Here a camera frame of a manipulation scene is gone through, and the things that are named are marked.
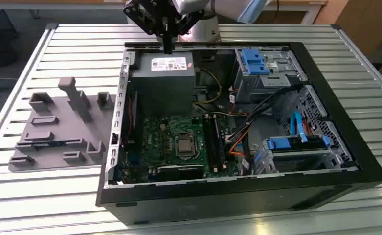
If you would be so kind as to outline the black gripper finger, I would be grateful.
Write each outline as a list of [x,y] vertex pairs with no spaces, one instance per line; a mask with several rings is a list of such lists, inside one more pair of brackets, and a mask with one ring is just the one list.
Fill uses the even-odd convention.
[[164,44],[164,52],[168,54],[168,17],[153,18],[143,7],[134,4],[134,0],[126,2],[123,12],[149,35],[157,36]]
[[168,17],[168,54],[173,54],[173,50],[176,49],[176,37],[188,34],[197,21],[197,13],[188,14],[181,20],[174,16]]

